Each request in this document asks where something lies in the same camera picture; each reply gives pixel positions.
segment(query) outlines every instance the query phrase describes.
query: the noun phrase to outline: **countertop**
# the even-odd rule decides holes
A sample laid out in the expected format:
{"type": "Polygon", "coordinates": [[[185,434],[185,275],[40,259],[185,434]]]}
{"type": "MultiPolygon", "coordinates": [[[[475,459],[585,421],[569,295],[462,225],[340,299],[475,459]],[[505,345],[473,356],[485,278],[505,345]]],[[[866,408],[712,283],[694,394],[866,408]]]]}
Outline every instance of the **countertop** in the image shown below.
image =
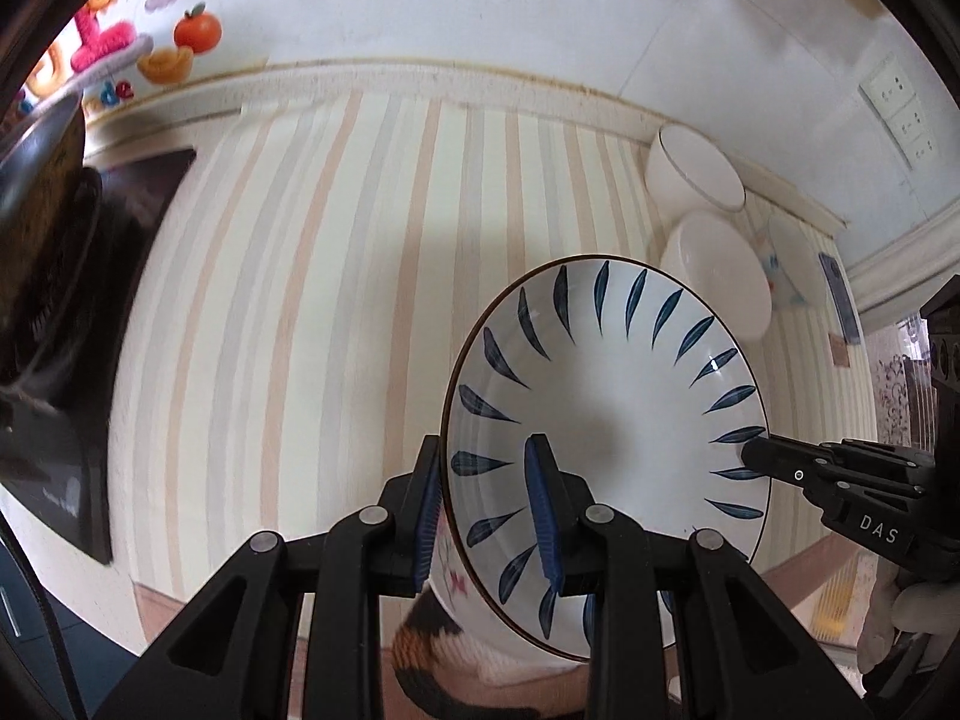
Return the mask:
{"type": "MultiPolygon", "coordinates": [[[[42,581],[135,652],[131,583],[187,599],[256,530],[324,530],[410,469],[462,340],[512,280],[583,251],[656,263],[664,245],[645,148],[553,119],[354,93],[248,107],[94,162],[187,145],[198,158],[144,271],[114,396],[114,565],[0,493],[42,581]]],[[[736,223],[751,238],[771,214],[837,256],[755,194],[736,223]]],[[[745,348],[772,431],[875,439],[866,353],[836,367],[839,332],[827,303],[775,314],[745,348]]],[[[755,567],[823,534],[775,483],[755,567]]]]}

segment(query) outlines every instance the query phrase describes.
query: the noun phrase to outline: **hand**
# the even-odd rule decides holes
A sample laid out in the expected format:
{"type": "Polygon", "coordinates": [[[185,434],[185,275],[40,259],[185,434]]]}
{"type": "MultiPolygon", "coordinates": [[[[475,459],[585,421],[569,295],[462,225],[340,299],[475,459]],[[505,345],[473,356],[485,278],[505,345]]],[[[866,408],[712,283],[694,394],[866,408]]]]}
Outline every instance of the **hand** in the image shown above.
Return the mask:
{"type": "Polygon", "coordinates": [[[942,661],[960,631],[960,584],[896,583],[899,568],[880,559],[870,608],[856,645],[856,663],[862,674],[871,671],[890,653],[896,631],[930,634],[919,667],[942,661]]]}

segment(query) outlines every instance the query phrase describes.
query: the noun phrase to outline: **cabinet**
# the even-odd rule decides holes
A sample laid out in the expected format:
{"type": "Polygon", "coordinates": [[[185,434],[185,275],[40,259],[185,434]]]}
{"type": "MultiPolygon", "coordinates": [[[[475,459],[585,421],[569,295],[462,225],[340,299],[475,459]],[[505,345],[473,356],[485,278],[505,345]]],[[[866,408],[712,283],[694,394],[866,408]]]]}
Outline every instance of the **cabinet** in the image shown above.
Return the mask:
{"type": "MultiPolygon", "coordinates": [[[[83,622],[49,593],[56,624],[61,629],[88,714],[93,714],[136,656],[83,622]]],[[[0,632],[13,645],[19,659],[34,676],[54,708],[72,718],[64,683],[56,668],[53,645],[40,607],[30,593],[13,557],[0,542],[0,632]]]]}

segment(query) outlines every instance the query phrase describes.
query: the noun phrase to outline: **white ceramic bowl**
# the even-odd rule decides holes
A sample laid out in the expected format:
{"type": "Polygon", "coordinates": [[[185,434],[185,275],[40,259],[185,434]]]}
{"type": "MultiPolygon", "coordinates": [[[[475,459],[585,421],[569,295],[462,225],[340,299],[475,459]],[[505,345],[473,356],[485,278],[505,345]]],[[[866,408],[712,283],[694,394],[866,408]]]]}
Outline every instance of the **white ceramic bowl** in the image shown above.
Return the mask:
{"type": "MultiPolygon", "coordinates": [[[[750,556],[770,480],[744,469],[740,450],[766,429],[736,341],[675,279],[601,255],[531,271],[473,327],[443,405],[449,529],[438,531],[446,554],[432,570],[453,565],[472,579],[458,579],[456,591],[451,581],[451,603],[463,603],[451,615],[485,640],[509,627],[554,655],[589,658],[593,603],[559,597],[544,576],[534,525],[541,509],[527,488],[532,434],[546,435],[558,467],[586,479],[598,502],[644,528],[678,538],[716,528],[750,556]],[[499,625],[480,627],[474,593],[499,625]]],[[[663,604],[661,632],[664,645],[673,643],[663,604]]]]}
{"type": "MultiPolygon", "coordinates": [[[[433,545],[430,586],[443,610],[454,622],[473,638],[498,653],[525,666],[548,669],[547,673],[576,667],[576,661],[546,652],[517,635],[493,613],[464,567],[443,512],[440,512],[437,538],[433,545]]],[[[524,680],[529,679],[529,676],[524,673],[518,675],[518,678],[524,680]]]]}
{"type": "Polygon", "coordinates": [[[643,177],[664,232],[691,211],[735,214],[746,201],[740,176],[723,152],[683,124],[659,129],[643,177]]]}
{"type": "Polygon", "coordinates": [[[817,254],[797,223],[773,217],[755,241],[757,257],[770,282],[773,307],[822,306],[827,280],[817,254]]]}
{"type": "Polygon", "coordinates": [[[718,215],[695,211],[666,242],[661,269],[697,293],[738,341],[759,341],[770,326],[770,285],[743,236],[718,215]]]}

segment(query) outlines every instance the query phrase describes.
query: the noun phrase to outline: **phone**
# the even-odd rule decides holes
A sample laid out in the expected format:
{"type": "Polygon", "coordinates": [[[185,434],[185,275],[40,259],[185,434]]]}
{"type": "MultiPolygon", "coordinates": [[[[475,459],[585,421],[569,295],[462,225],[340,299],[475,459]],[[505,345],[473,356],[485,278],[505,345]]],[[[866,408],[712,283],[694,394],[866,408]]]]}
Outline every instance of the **phone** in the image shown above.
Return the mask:
{"type": "Polygon", "coordinates": [[[833,304],[837,307],[837,317],[840,317],[840,329],[844,340],[850,346],[858,346],[860,327],[856,323],[856,311],[853,309],[850,293],[847,292],[847,284],[843,281],[840,263],[827,252],[821,251],[820,265],[823,266],[824,275],[827,276],[827,285],[829,285],[830,294],[833,295],[833,304]]]}

